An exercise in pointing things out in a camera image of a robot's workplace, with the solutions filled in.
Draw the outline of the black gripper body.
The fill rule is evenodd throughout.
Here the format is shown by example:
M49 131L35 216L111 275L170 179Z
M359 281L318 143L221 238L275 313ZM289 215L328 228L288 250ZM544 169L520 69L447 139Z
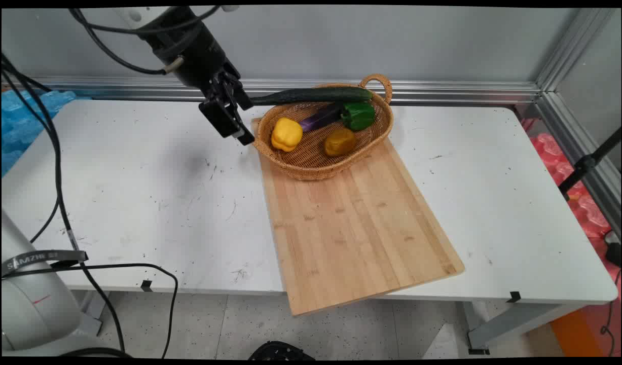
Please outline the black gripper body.
M241 88L240 74L202 20L189 7L172 7L150 23L150 47L183 85L206 97L234 93Z

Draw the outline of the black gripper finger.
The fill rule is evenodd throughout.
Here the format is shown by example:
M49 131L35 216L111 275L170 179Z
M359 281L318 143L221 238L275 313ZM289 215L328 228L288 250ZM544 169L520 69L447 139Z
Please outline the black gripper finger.
M210 88L205 93L205 100L199 104L199 110L223 138L231 136L239 139L243 136L234 90L224 77L211 79Z
M250 145L255 141L255 138L252 132L244 125L238 110L239 107L242 110L248 110L253 107L253 103L250 97L244 92L243 84L235 76L228 77L228 97L230 98L230 104L232 106L233 118L236 120L238 128L238 131L233 134L233 137L243 146Z

